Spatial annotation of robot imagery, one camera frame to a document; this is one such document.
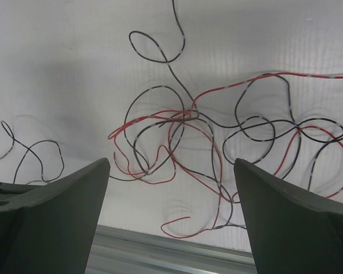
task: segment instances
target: wire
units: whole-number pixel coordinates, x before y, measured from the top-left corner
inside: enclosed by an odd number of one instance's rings
[[[39,164],[41,166],[41,180],[32,180],[30,182],[27,182],[26,184],[31,184],[34,182],[44,182],[44,183],[48,184],[48,183],[51,183],[51,182],[53,182],[53,181],[55,181],[61,177],[63,170],[65,169],[65,162],[63,161],[61,148],[60,148],[58,142],[53,141],[53,140],[41,140],[41,141],[38,141],[38,142],[36,142],[36,143],[34,143],[28,147],[28,146],[24,145],[22,142],[20,142],[18,139],[15,138],[13,130],[10,128],[10,126],[5,121],[1,121],[1,126],[5,130],[5,132],[8,134],[8,136],[11,138],[12,143],[11,143],[10,149],[3,156],[0,157],[0,160],[4,159],[13,150],[15,143],[20,144],[22,147],[24,147],[26,149],[26,152],[24,153],[22,159],[20,160],[20,162],[19,162],[19,164],[15,170],[15,174],[14,174],[14,178],[13,178],[13,184],[15,184],[15,182],[16,182],[18,171],[19,171],[25,157],[27,156],[28,152],[31,152],[39,161]],[[35,147],[36,145],[41,144],[41,143],[54,143],[58,148],[58,153],[59,153],[59,156],[61,159],[62,167],[61,167],[60,173],[55,178],[50,179],[50,180],[44,179],[44,177],[43,177],[43,170],[44,170],[43,162],[42,162],[41,158],[33,151],[33,147]]]
[[[181,32],[181,36],[182,36],[182,46],[181,46],[181,49],[177,55],[175,55],[173,58],[168,59],[166,57],[166,54],[163,51],[163,49],[161,48],[159,43],[154,38],[152,38],[150,35],[148,35],[146,33],[138,31],[138,30],[131,31],[129,33],[129,41],[130,41],[130,44],[131,44],[133,50],[141,58],[148,60],[148,61],[151,61],[151,62],[154,62],[154,63],[166,64],[168,66],[170,73],[172,74],[174,79],[177,81],[177,83],[181,86],[181,88],[184,90],[184,93],[192,101],[192,103],[185,103],[183,100],[183,96],[180,95],[175,89],[173,89],[169,86],[157,85],[157,86],[151,87],[151,88],[143,91],[142,93],[140,93],[132,101],[129,108],[127,109],[127,112],[126,112],[126,115],[125,115],[125,118],[123,121],[123,125],[121,127],[119,127],[118,129],[114,130],[108,136],[108,139],[113,141],[118,153],[120,153],[122,155],[122,157],[127,162],[126,168],[121,167],[121,165],[118,161],[118,158],[116,157],[116,153],[114,153],[113,158],[114,158],[114,162],[115,162],[116,167],[119,169],[119,171],[122,174],[124,174],[126,176],[131,176],[132,179],[121,179],[121,178],[116,178],[116,177],[111,176],[111,175],[110,175],[110,177],[117,179],[117,180],[121,180],[121,181],[129,181],[130,182],[130,181],[139,180],[139,181],[145,182],[147,184],[163,184],[163,183],[170,182],[175,178],[176,173],[177,173],[177,167],[178,167],[178,169],[180,168],[181,170],[183,170],[185,173],[187,173],[189,176],[191,176],[193,179],[195,179],[201,185],[206,187],[209,191],[212,191],[213,193],[218,195],[217,212],[216,212],[216,215],[214,217],[213,224],[211,227],[203,228],[203,229],[201,229],[201,230],[199,230],[199,231],[197,231],[191,235],[185,235],[185,236],[172,235],[165,230],[165,228],[170,224],[176,223],[178,221],[183,221],[186,219],[191,219],[190,216],[185,216],[185,217],[181,217],[181,218],[177,218],[177,219],[168,221],[168,222],[161,225],[160,229],[163,231],[163,233],[165,233],[166,235],[168,235],[170,237],[173,237],[176,239],[187,239],[190,237],[197,236],[200,233],[203,233],[205,231],[212,231],[212,230],[216,230],[216,229],[222,229],[225,227],[237,227],[237,228],[246,229],[246,227],[242,224],[231,223],[231,219],[232,219],[233,211],[234,211],[234,205],[240,203],[240,201],[235,201],[235,198],[237,197],[238,192],[235,192],[233,195],[231,195],[229,193],[229,191],[226,189],[226,185],[224,185],[225,183],[224,183],[223,176],[222,176],[224,161],[228,162],[231,165],[234,165],[234,159],[232,159],[232,157],[228,155],[228,152],[226,149],[227,143],[230,142],[230,140],[233,137],[235,137],[237,134],[239,134],[240,132],[243,133],[243,135],[245,137],[247,137],[249,140],[251,140],[253,142],[260,142],[260,143],[261,142],[268,142],[268,146],[267,146],[267,149],[265,150],[265,152],[258,159],[253,161],[254,164],[257,164],[257,163],[263,161],[271,153],[272,148],[273,148],[276,140],[286,136],[287,134],[290,134],[291,132],[294,132],[294,134],[291,137],[291,140],[290,140],[290,142],[286,148],[286,151],[285,151],[285,154],[282,158],[281,163],[277,167],[276,171],[272,172],[272,173],[274,173],[274,175],[277,175],[282,170],[282,168],[286,162],[288,152],[291,149],[293,141],[296,139],[296,136],[297,136],[298,137],[298,143],[297,143],[297,148],[296,148],[294,158],[293,158],[292,162],[289,164],[286,171],[280,176],[282,179],[286,178],[292,172],[293,168],[295,167],[295,165],[298,161],[298,157],[299,157],[300,152],[301,152],[302,139],[303,138],[307,138],[313,142],[321,143],[322,147],[317,151],[317,153],[315,154],[315,156],[313,158],[312,170],[311,170],[311,175],[310,175],[309,184],[308,184],[308,190],[310,190],[312,175],[313,175],[313,171],[315,168],[315,164],[316,164],[317,158],[319,157],[322,150],[332,143],[338,143],[343,148],[343,144],[341,143],[341,141],[343,140],[343,126],[341,124],[339,124],[338,122],[336,122],[335,120],[323,118],[323,117],[309,118],[309,119],[305,119],[305,120],[300,121],[300,122],[296,121],[296,119],[293,115],[290,83],[286,78],[284,78],[284,76],[297,76],[297,77],[319,78],[319,79],[343,79],[343,75],[318,75],[318,74],[303,74],[303,73],[289,72],[289,71],[274,71],[274,72],[269,72],[269,73],[263,73],[263,74],[260,74],[258,76],[249,78],[247,80],[232,83],[228,86],[213,88],[213,89],[210,89],[210,90],[207,90],[207,91],[204,91],[204,92],[198,94],[196,97],[193,97],[191,95],[191,93],[187,90],[187,88],[184,86],[184,84],[178,79],[175,72],[173,71],[173,69],[170,66],[171,63],[173,63],[174,61],[176,61],[177,59],[180,58],[180,56],[183,53],[183,51],[185,50],[185,46],[186,46],[185,34],[184,34],[183,28],[181,27],[181,24],[179,22],[179,18],[177,16],[176,6],[175,6],[174,1],[172,1],[172,6],[173,6],[173,14],[174,14],[177,26],[178,26],[178,28]],[[153,42],[157,46],[157,49],[159,50],[159,52],[161,53],[162,59],[152,59],[152,58],[146,57],[143,54],[141,54],[137,50],[137,47],[135,46],[135,43],[132,40],[132,37],[134,34],[139,34],[139,35],[149,39],[151,42]],[[240,106],[241,101],[244,99],[245,94],[248,92],[248,90],[250,89],[250,87],[254,83],[258,83],[259,80],[266,79],[266,78],[277,78],[277,79],[284,82],[285,88],[286,88],[286,95],[287,95],[287,106],[288,106],[289,119],[270,120],[267,117],[264,117],[263,115],[252,115],[252,116],[246,118],[245,120],[241,121],[240,117],[242,117],[242,115],[240,115],[240,113],[239,113],[239,106]],[[213,92],[225,90],[227,88],[241,86],[244,84],[246,84],[246,87],[245,87],[244,91],[242,92],[242,94],[240,95],[237,103],[234,105],[234,117],[236,120],[235,124],[226,125],[226,124],[218,123],[214,119],[212,119],[210,116],[204,114],[203,112],[201,112],[198,109],[197,102],[201,97],[203,97],[207,94],[213,93]],[[135,106],[137,100],[139,98],[141,98],[142,96],[145,96],[146,94],[148,94],[152,90],[158,90],[160,88],[164,88],[164,90],[166,90],[168,92],[172,92],[175,96],[177,96],[177,98],[180,102],[181,108],[180,109],[171,109],[171,110],[161,110],[161,111],[157,111],[157,112],[154,112],[152,114],[149,114],[149,115],[144,115],[144,116],[140,116],[137,118],[129,119],[130,111]],[[262,120],[262,122],[253,124],[251,126],[246,126],[246,122],[257,120],[257,119]],[[133,140],[131,140],[126,133],[126,130],[130,127],[135,126],[138,123],[146,122],[146,121],[150,121],[150,124],[148,126],[143,127],[140,131],[138,131],[135,138]],[[329,124],[334,125],[336,127],[335,132],[338,132],[338,130],[339,130],[339,134],[333,134],[333,133],[327,131],[326,129],[324,129],[322,127],[317,127],[315,125],[312,125],[312,123],[320,122],[320,121],[324,121],[324,122],[327,122]],[[204,126],[207,127],[208,130],[203,130],[200,126],[195,125],[195,123],[197,123],[197,122],[202,123]],[[276,129],[277,123],[286,123],[290,126],[290,128],[288,130],[285,130],[284,132],[278,132]],[[153,162],[150,162],[148,160],[147,156],[142,154],[140,152],[140,150],[138,150],[138,142],[139,142],[141,136],[146,131],[155,130],[155,129],[161,128],[165,125],[169,126],[169,129],[167,131],[168,132],[167,138],[165,141],[166,143],[160,144],[158,146],[157,151],[156,151],[156,155],[154,157],[155,160]],[[269,125],[270,128],[272,129],[272,136],[270,138],[257,139],[257,138],[251,137],[247,133],[247,130],[249,130],[249,129],[259,128],[259,127],[262,127],[265,125]],[[214,133],[214,127],[215,126],[218,128],[235,130],[234,132],[229,134],[229,136],[227,138],[225,138],[223,140],[221,151],[219,149],[219,145],[216,142],[216,137],[215,137],[215,133]],[[197,132],[200,132],[202,134],[202,136],[206,140],[208,140],[208,142],[211,144],[210,148],[209,148],[210,149],[210,156],[209,157],[210,157],[212,173],[213,173],[212,176],[205,174],[203,172],[200,172],[200,171],[193,170],[188,166],[188,163],[182,163],[179,159],[177,159],[176,153],[178,151],[178,147],[180,146],[182,140],[184,139],[185,130],[187,128],[195,130]],[[321,132],[329,135],[330,139],[329,140],[321,140],[320,138],[314,138],[314,137],[312,137],[306,133],[306,130],[308,130],[308,129],[320,130]],[[137,163],[137,166],[138,166],[138,168],[136,168],[137,170],[131,170],[130,166],[131,166],[132,160],[130,160],[130,158],[123,152],[123,150],[121,149],[121,147],[117,143],[117,137],[122,132],[123,132],[123,136],[124,136],[128,146],[132,149],[133,160]],[[159,155],[162,150],[167,152],[167,156],[164,157],[163,160],[161,160],[162,158]],[[166,180],[161,180],[158,182],[151,182],[151,181],[146,179],[148,176],[156,173],[162,166],[164,166],[166,163],[168,163],[170,161],[171,161],[173,168],[174,168],[174,173],[173,173],[173,176],[171,178],[168,178]],[[211,181],[215,182],[217,189],[215,187],[208,185],[205,182],[205,180],[211,180]],[[343,185],[337,192],[328,195],[327,198],[332,198],[333,196],[337,195],[342,190],[343,190]],[[217,225],[219,214],[220,214],[220,206],[221,206],[222,202],[227,202],[230,204],[230,213],[229,213],[228,219],[226,220],[226,222],[224,224]]]

